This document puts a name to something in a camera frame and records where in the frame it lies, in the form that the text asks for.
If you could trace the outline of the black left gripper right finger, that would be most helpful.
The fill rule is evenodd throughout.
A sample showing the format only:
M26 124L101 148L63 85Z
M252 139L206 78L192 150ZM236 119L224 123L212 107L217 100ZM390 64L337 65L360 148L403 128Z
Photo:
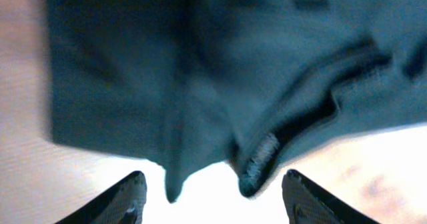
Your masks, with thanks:
M379 224L295 169L282 180L290 224Z

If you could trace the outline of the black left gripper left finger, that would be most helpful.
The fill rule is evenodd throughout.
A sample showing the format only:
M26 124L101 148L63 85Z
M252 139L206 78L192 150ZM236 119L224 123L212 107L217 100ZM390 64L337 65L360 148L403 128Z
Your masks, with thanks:
M141 224L147 183L134 171L56 224Z

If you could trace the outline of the black t-shirt with white logo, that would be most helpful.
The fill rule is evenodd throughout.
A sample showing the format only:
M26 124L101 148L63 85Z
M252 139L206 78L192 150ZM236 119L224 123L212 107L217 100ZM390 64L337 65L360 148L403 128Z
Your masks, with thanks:
M243 196L344 135L426 120L426 0L46 0L53 143Z

